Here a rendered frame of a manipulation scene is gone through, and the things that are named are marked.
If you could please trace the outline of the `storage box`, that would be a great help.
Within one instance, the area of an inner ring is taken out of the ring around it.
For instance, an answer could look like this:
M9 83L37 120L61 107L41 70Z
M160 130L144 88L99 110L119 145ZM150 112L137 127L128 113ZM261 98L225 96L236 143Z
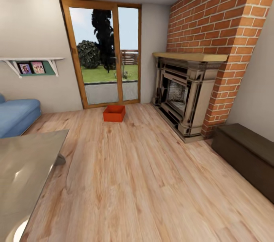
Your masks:
M103 112L105 122L122 122L125 115L125 106L109 105Z

